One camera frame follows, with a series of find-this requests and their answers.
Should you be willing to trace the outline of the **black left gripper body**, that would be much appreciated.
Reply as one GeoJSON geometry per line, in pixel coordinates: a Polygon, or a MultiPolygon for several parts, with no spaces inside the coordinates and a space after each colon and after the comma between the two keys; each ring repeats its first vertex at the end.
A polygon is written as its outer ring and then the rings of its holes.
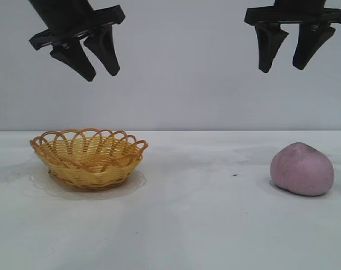
{"type": "Polygon", "coordinates": [[[35,50],[85,38],[125,20],[120,5],[95,10],[88,1],[30,1],[30,4],[48,27],[29,39],[35,50]]]}

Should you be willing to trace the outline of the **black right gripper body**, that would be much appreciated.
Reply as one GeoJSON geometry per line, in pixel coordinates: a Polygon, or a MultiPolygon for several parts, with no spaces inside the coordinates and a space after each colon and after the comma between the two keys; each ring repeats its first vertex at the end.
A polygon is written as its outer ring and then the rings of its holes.
{"type": "Polygon", "coordinates": [[[341,24],[341,9],[326,8],[323,0],[275,1],[272,6],[248,8],[244,22],[256,24],[300,24],[337,23],[341,24]]]}

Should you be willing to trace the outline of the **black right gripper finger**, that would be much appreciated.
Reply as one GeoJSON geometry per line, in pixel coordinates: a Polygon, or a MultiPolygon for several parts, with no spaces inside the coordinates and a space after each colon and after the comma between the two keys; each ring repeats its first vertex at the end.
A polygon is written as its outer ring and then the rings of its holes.
{"type": "Polygon", "coordinates": [[[254,28],[258,40],[258,68],[268,73],[288,32],[282,30],[280,24],[256,24],[254,28]]]}
{"type": "Polygon", "coordinates": [[[293,66],[304,69],[318,49],[330,39],[336,29],[331,24],[300,24],[293,66]]]}

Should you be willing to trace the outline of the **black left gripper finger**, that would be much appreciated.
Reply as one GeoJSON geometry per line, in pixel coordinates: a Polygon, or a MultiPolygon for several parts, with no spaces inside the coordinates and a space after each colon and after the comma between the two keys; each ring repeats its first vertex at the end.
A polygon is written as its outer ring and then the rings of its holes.
{"type": "Polygon", "coordinates": [[[120,71],[114,44],[112,25],[96,29],[85,41],[88,48],[103,64],[111,76],[120,71]]]}
{"type": "Polygon", "coordinates": [[[88,82],[94,79],[96,71],[87,58],[79,40],[72,39],[63,44],[52,44],[52,47],[50,55],[54,59],[75,70],[88,82]]]}

